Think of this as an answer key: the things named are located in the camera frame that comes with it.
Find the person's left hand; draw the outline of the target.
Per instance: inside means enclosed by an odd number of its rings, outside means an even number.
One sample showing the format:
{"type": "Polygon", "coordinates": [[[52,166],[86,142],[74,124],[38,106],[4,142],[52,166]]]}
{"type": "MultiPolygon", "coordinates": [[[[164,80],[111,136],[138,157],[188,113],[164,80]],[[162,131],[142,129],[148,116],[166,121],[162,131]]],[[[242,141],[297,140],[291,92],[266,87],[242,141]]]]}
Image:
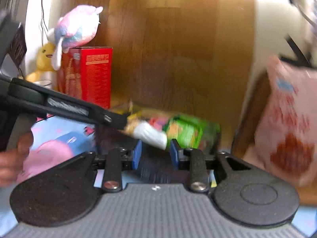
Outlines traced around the person's left hand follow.
{"type": "Polygon", "coordinates": [[[29,131],[19,137],[16,148],[1,152],[1,187],[9,186],[17,180],[32,145],[33,133],[29,131]]]}

